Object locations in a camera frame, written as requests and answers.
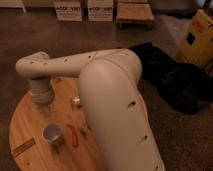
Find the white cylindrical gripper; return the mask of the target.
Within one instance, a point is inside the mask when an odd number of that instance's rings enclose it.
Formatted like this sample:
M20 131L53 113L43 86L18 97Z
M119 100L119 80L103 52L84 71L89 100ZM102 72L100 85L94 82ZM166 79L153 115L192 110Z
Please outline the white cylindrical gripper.
M54 100L55 94L52 88L42 93L32 93L32 101L37 105L49 105Z

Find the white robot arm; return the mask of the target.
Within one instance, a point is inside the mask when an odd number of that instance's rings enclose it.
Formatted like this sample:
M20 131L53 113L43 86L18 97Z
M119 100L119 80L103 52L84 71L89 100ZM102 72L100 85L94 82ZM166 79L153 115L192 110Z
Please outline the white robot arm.
M142 63L136 52L107 49L58 58L37 52L15 68L41 105L54 99L52 76L78 79L81 105L109 171L166 171L138 90Z

